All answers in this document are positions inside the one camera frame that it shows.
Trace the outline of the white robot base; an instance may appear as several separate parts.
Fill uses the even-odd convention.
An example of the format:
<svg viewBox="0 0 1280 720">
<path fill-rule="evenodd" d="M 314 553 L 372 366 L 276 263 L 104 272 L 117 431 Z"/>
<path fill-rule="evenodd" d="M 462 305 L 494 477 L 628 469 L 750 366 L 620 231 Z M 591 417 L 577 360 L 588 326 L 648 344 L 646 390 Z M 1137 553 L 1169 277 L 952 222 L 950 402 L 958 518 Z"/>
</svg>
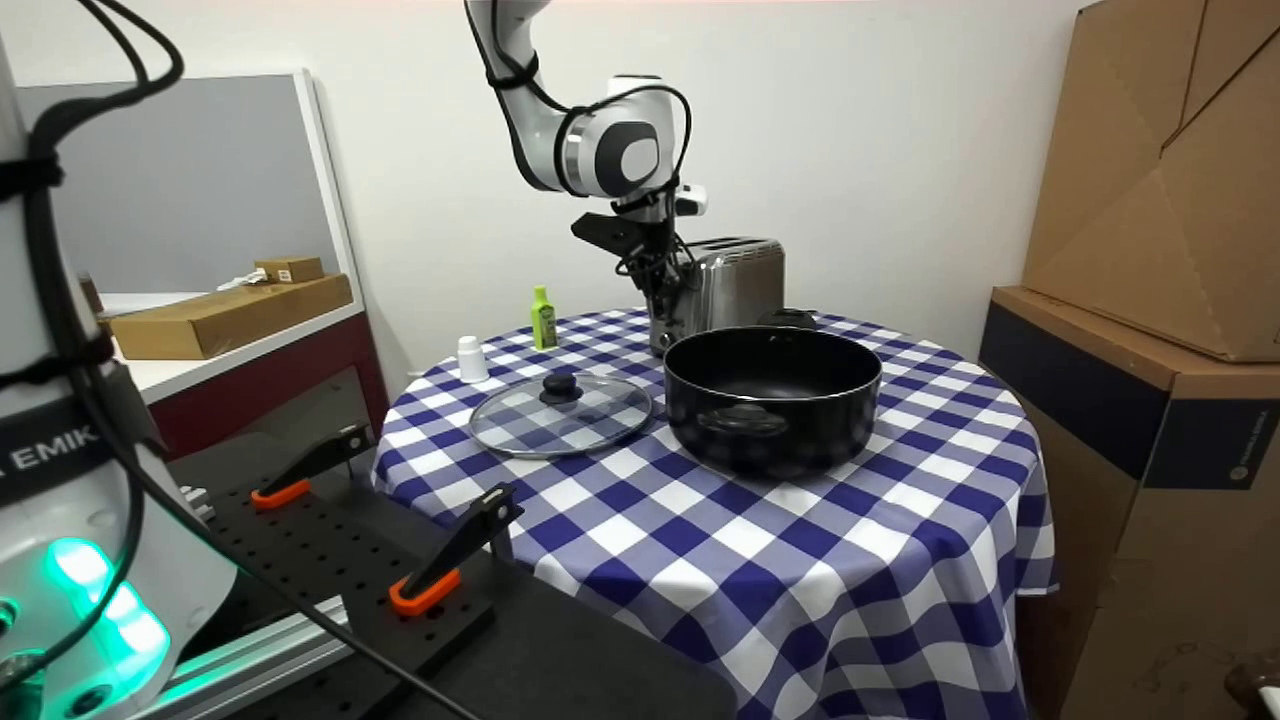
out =
<svg viewBox="0 0 1280 720">
<path fill-rule="evenodd" d="M 155 430 L 54 226 L 64 120 L 0 56 L 3 720 L 141 720 L 235 563 L 201 541 Z"/>
</svg>

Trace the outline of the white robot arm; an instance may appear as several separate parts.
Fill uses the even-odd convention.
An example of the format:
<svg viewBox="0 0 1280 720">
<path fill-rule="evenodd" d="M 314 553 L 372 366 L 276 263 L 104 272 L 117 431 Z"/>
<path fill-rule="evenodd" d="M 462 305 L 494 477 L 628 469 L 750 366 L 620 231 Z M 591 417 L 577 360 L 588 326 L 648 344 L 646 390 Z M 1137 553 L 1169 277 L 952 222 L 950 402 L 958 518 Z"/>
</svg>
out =
<svg viewBox="0 0 1280 720">
<path fill-rule="evenodd" d="M 517 171 L 540 192 L 609 199 L 609 217 L 584 212 L 573 231 L 620 262 L 653 318 L 672 318 L 683 291 L 677 212 L 692 105 L 656 76 L 625 76 L 605 100 L 561 105 L 540 84 L 534 47 L 544 10 L 548 0 L 466 0 Z"/>
</svg>

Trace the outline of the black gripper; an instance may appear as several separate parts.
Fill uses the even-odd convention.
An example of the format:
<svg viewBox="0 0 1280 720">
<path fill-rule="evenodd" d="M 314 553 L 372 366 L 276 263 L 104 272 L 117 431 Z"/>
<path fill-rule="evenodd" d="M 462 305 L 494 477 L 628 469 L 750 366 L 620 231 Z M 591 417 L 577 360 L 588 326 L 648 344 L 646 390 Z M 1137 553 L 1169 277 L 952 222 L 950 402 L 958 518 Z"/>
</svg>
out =
<svg viewBox="0 0 1280 720">
<path fill-rule="evenodd" d="M 648 277 L 648 314 L 670 320 L 683 291 L 687 258 L 677 222 L 695 212 L 700 203 L 687 192 L 648 192 L 612 212 L 584 212 L 573 236 L 609 251 L 625 277 Z"/>
</svg>

